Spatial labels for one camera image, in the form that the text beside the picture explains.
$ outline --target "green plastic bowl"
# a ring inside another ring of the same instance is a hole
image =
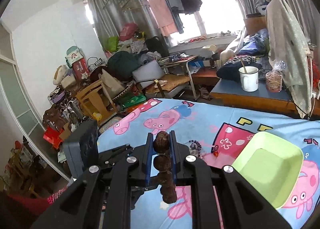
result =
[[[299,147],[271,133],[258,132],[232,166],[278,209],[290,196],[302,162]]]

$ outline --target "keyboard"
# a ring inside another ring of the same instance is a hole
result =
[[[269,57],[264,56],[256,58],[256,62],[262,65],[262,68],[259,70],[259,79],[266,79],[266,74],[272,71],[272,66],[269,63]]]

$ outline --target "window sill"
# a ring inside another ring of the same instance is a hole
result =
[[[196,48],[202,48],[207,45],[222,45],[222,44],[230,44],[235,38],[237,38],[237,35],[230,35],[230,36],[223,36],[223,37],[215,37],[207,40],[202,41],[195,41],[190,43],[183,43],[177,46],[174,46],[172,48],[169,48],[169,54],[172,53],[178,53],[185,50],[190,49],[196,49]]]

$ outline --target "blue bedsheet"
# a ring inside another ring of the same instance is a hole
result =
[[[293,229],[300,229],[319,202],[320,122],[296,120],[283,115],[213,106],[171,99],[151,99],[110,127],[98,139],[99,152],[129,143],[143,145],[148,132],[175,130],[177,141],[202,145],[201,158],[209,165],[232,164],[258,131],[267,131],[300,147],[304,162],[296,186],[279,213]],[[219,145],[219,156],[210,153]],[[157,171],[152,167],[151,175]],[[145,192],[131,212],[131,228],[191,229],[190,187],[177,187],[178,201],[167,205],[159,188]]]

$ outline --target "pink towel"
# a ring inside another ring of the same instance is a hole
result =
[[[177,32],[177,27],[174,24],[172,14],[165,0],[148,0],[151,12],[160,28],[163,36]]]

